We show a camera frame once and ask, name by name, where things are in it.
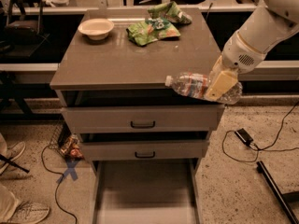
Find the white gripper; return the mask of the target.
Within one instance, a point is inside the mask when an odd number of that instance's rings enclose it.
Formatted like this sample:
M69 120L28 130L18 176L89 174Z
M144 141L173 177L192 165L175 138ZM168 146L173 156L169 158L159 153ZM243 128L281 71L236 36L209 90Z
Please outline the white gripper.
M234 32L209 74L204 97L208 101L219 100L238 82L238 72L252 71L264 58L265 55L248 45L238 31Z

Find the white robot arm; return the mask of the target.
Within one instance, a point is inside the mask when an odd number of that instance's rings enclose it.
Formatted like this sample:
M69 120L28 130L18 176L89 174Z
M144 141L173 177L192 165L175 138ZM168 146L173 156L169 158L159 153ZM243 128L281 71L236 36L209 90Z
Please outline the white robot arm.
M299 0L262 0L225 43L209 74L204 93L219 101L238 83L238 75L252 71L278 43L298 33Z

